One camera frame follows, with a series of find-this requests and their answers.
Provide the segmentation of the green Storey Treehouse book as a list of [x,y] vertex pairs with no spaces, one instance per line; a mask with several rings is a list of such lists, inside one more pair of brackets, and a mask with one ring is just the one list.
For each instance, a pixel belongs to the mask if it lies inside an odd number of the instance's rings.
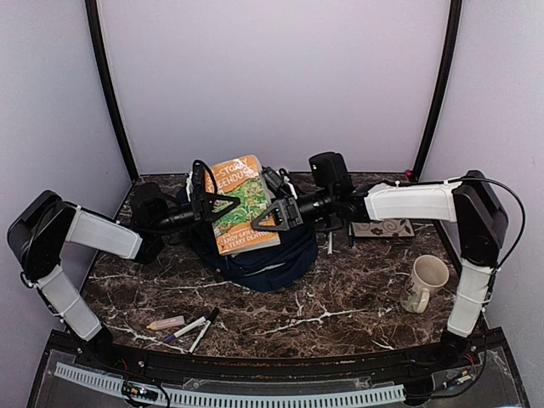
[[281,243],[278,233],[257,231],[251,226],[271,204],[262,170],[255,155],[246,155],[211,166],[212,175],[206,176],[208,192],[240,200],[236,208],[212,222],[213,236],[222,256],[235,256]]

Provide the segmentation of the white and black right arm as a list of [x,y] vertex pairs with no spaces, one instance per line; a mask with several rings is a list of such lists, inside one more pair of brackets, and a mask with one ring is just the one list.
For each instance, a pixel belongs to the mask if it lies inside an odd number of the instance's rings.
[[448,337],[434,350],[433,360],[450,369],[467,353],[461,337],[473,333],[493,291],[508,227],[508,216],[493,188],[497,182],[471,170],[444,181],[382,181],[354,185],[343,156],[324,152],[309,158],[316,192],[298,195],[273,169],[263,176],[276,198],[252,222],[254,230],[293,230],[326,215],[346,222],[370,223],[388,219],[429,220],[448,253],[453,252],[443,225],[457,227],[460,252],[453,262],[460,278],[446,330]]

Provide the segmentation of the navy blue student backpack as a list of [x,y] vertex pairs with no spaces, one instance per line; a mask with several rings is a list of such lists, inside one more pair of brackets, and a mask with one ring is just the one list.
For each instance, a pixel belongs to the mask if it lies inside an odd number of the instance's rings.
[[216,277],[258,292],[288,287],[304,276],[318,255],[315,227],[303,224],[279,233],[280,244],[236,255],[221,255],[210,224],[191,229],[189,247]]

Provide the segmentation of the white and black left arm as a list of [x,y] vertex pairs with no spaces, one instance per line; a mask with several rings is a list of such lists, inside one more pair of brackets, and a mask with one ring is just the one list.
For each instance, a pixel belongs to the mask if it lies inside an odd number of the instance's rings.
[[134,191],[131,222],[123,224],[45,190],[9,227],[8,246],[20,263],[23,281],[88,345],[87,357],[102,371],[111,371],[119,365],[120,353],[109,344],[109,329],[82,297],[81,284],[65,269],[74,265],[73,256],[106,252],[150,264],[163,250],[166,236],[215,222],[240,203],[203,187],[180,201],[158,184],[146,183]]

